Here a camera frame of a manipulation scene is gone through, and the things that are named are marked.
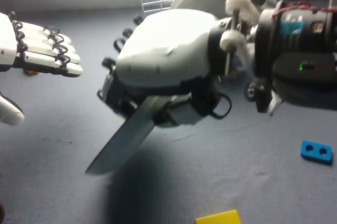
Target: blue block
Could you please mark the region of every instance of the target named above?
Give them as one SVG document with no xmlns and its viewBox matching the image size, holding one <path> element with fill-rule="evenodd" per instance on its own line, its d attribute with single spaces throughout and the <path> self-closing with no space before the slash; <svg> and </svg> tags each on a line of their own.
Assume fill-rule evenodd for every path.
<svg viewBox="0 0 337 224">
<path fill-rule="evenodd" d="M 332 149 L 327 145 L 303 141 L 301 145 L 301 157 L 310 161 L 330 165 L 332 161 Z"/>
</svg>

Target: table surface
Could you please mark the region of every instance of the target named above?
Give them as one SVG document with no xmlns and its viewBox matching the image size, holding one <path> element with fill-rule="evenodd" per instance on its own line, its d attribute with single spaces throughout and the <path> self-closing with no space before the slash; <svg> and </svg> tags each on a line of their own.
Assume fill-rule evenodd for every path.
<svg viewBox="0 0 337 224">
<path fill-rule="evenodd" d="M 21 70 L 1 73 L 1 92 L 26 121 L 1 124 L 0 201 L 4 223 L 194 223 L 237 209 L 242 224 L 335 223 L 337 174 L 300 157 L 303 140 L 330 145 L 337 113 L 282 105 L 270 118 L 231 85 L 230 115 L 196 126 L 155 129 L 114 174 L 84 174 L 123 123 L 97 97 L 105 56 L 138 11 L 26 16 L 71 37 L 84 74 L 76 79 Z"/>
</svg>

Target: metal blade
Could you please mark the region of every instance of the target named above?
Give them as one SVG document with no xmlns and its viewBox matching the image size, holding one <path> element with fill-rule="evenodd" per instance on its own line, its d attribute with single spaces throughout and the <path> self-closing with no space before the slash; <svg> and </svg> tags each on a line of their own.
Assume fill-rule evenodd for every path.
<svg viewBox="0 0 337 224">
<path fill-rule="evenodd" d="M 154 129 L 153 114 L 172 97 L 149 96 L 111 137 L 85 173 L 106 174 L 120 167 Z"/>
</svg>

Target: robotic hand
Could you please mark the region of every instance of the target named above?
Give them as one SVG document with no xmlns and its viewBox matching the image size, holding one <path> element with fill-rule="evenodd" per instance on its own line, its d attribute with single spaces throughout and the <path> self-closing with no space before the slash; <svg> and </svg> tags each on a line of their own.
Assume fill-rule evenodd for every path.
<svg viewBox="0 0 337 224">
<path fill-rule="evenodd" d="M 232 17 L 222 20 L 191 9 L 156 13 L 115 42 L 120 55 L 104 59 L 109 72 L 98 96 L 126 121 L 88 173 L 118 168 L 156 125 L 227 116 L 231 100 L 216 81 L 231 75 L 235 56 L 253 80 L 245 95 L 258 112 L 272 115 L 283 101 L 337 110 L 334 0 L 323 9 L 284 1 L 258 9 L 256 2 L 265 0 L 227 0 Z M 214 113 L 221 98 L 230 103 L 224 115 Z"/>
<path fill-rule="evenodd" d="M 13 67 L 67 77 L 82 74 L 80 57 L 59 29 L 17 21 L 14 12 L 0 13 L 0 27 L 0 71 Z M 9 125 L 24 121 L 21 108 L 1 93 L 0 121 Z"/>
</svg>

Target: yellow object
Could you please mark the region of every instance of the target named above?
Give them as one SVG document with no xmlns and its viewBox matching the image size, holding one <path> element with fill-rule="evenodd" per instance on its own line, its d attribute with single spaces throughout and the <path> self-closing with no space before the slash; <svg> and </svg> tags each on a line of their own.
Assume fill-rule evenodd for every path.
<svg viewBox="0 0 337 224">
<path fill-rule="evenodd" d="M 218 213 L 195 220 L 195 224 L 241 224 L 236 210 Z"/>
</svg>

